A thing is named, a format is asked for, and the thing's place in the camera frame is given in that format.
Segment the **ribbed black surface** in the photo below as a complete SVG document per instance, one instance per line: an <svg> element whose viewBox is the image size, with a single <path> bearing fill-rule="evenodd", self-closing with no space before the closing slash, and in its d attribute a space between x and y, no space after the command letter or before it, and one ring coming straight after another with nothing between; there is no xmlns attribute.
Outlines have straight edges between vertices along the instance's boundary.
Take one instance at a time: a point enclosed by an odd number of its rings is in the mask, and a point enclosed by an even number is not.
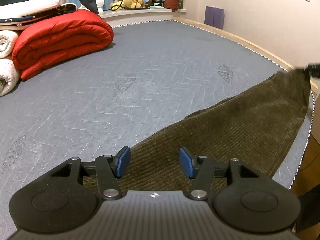
<svg viewBox="0 0 320 240"><path fill-rule="evenodd" d="M181 191L128 191L118 201L106 201L82 227L59 235L37 236L19 231L10 240L286 240L290 231L255 236L224 225L202 201L187 199Z"/></svg>

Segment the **folded comforter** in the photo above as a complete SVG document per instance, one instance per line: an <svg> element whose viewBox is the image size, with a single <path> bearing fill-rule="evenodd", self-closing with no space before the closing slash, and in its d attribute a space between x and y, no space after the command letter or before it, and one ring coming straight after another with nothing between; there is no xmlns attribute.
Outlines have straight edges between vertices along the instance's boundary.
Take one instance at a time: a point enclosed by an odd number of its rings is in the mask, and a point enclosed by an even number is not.
<svg viewBox="0 0 320 240"><path fill-rule="evenodd" d="M26 28L12 52L12 61L28 80L55 64L107 47L113 30L98 15L83 9L40 21Z"/></svg>
<svg viewBox="0 0 320 240"><path fill-rule="evenodd" d="M0 58L7 57L9 54L11 54L17 39L17 32L0 31Z"/></svg>
<svg viewBox="0 0 320 240"><path fill-rule="evenodd" d="M0 97L9 93L19 78L20 71L14 67L10 57L0 59Z"/></svg>
<svg viewBox="0 0 320 240"><path fill-rule="evenodd" d="M0 6L0 17L17 18L57 8L65 0L29 0Z"/></svg>

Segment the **metal pivot screw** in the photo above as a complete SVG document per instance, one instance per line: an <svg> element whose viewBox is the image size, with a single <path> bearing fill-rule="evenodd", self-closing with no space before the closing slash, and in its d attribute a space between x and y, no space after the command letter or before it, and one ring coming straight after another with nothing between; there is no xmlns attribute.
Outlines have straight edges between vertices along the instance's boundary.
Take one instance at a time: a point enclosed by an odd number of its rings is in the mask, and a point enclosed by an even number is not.
<svg viewBox="0 0 320 240"><path fill-rule="evenodd" d="M113 189L113 188L109 188L109 189L106 189L103 191L103 194L106 196L106 197L116 197L119 195L119 191L117 191L116 189Z"/></svg>
<svg viewBox="0 0 320 240"><path fill-rule="evenodd" d="M201 189L195 189L195 190L191 191L191 196L193 196L195 198L203 198L206 195L207 195L207 193Z"/></svg>

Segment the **mattress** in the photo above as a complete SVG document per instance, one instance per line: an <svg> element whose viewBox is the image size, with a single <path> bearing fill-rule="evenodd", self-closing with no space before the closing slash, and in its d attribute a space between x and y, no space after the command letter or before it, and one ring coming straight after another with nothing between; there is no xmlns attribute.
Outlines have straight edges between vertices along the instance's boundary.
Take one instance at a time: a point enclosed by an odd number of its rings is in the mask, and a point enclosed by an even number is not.
<svg viewBox="0 0 320 240"><path fill-rule="evenodd" d="M115 27L107 49L20 83L0 104L0 235L15 231L8 212L13 193L64 160L114 155L278 70L271 60L213 33L154 21ZM287 188L310 135L313 95L309 106L273 177Z"/></svg>

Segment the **brown corduroy fabric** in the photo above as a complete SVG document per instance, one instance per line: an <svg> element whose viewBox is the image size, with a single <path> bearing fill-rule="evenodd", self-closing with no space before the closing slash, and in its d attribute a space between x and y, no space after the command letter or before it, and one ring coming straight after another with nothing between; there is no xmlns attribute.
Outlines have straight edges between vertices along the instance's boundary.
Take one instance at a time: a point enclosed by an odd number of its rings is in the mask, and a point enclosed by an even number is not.
<svg viewBox="0 0 320 240"><path fill-rule="evenodd" d="M302 70L277 72L247 91L187 116L131 148L122 190L187 190L179 149L217 162L238 158L273 176L308 110L310 77ZM224 181L215 184L216 190Z"/></svg>

